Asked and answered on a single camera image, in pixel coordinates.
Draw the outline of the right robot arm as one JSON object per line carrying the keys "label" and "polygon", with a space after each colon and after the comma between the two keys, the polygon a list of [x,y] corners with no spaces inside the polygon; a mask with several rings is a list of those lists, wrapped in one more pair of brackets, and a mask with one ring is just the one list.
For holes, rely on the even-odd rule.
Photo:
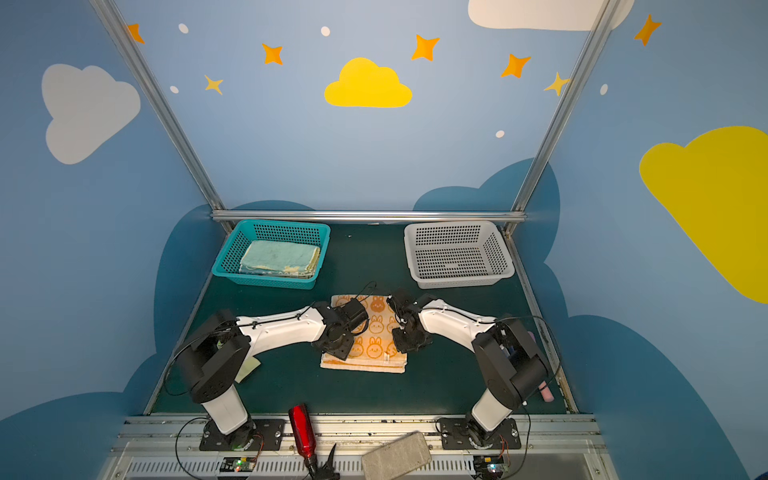
{"label": "right robot arm", "polygon": [[416,352],[439,335],[467,348],[477,360],[485,391],[464,420],[438,422],[445,434],[443,448],[493,449],[502,443],[518,448],[516,425],[508,416],[554,374],[523,321],[474,314],[429,294],[415,299],[404,290],[390,295],[387,304],[398,322],[392,331],[398,352]]}

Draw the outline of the orange patterned towel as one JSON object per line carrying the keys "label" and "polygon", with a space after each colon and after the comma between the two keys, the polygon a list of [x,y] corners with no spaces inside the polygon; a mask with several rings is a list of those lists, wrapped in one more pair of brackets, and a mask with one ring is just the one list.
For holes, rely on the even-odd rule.
{"label": "orange patterned towel", "polygon": [[320,367],[329,370],[404,373],[407,355],[400,353],[394,344],[392,331],[399,324],[394,311],[387,304],[387,297],[368,296],[360,302],[369,317],[367,328],[364,329],[365,325],[362,325],[353,331],[354,343],[346,360],[324,353]]}

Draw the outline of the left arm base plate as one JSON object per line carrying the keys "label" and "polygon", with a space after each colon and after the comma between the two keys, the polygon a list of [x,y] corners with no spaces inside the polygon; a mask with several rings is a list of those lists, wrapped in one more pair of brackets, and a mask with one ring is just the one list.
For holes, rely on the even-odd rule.
{"label": "left arm base plate", "polygon": [[232,433],[222,433],[213,420],[203,429],[201,451],[278,451],[281,447],[285,421],[283,419],[251,419]]}

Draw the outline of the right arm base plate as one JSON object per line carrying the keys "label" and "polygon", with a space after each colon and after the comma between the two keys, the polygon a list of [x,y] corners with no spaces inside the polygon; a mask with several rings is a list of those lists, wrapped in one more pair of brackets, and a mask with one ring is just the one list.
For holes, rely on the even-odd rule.
{"label": "right arm base plate", "polygon": [[467,418],[440,417],[436,421],[444,450],[519,450],[522,448],[520,432],[514,419],[505,419],[490,432]]}

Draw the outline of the yellow-green towel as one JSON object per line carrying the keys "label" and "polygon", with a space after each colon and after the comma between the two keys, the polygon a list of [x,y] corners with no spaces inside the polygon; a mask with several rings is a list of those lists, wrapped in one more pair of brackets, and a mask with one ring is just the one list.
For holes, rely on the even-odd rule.
{"label": "yellow-green towel", "polygon": [[273,277],[309,278],[316,271],[321,250],[314,245],[255,240],[245,250],[238,272]]}

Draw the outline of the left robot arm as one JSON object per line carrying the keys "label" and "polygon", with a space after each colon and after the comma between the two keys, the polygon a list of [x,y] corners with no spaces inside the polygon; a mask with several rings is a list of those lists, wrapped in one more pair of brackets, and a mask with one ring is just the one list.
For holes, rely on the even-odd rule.
{"label": "left robot arm", "polygon": [[263,317],[236,316],[229,310],[209,317],[174,354],[186,391],[208,414],[200,449],[277,450],[281,440],[264,435],[237,392],[236,378],[246,361],[296,343],[309,343],[345,360],[355,332],[368,320],[366,308],[356,298],[336,307],[320,301]]}

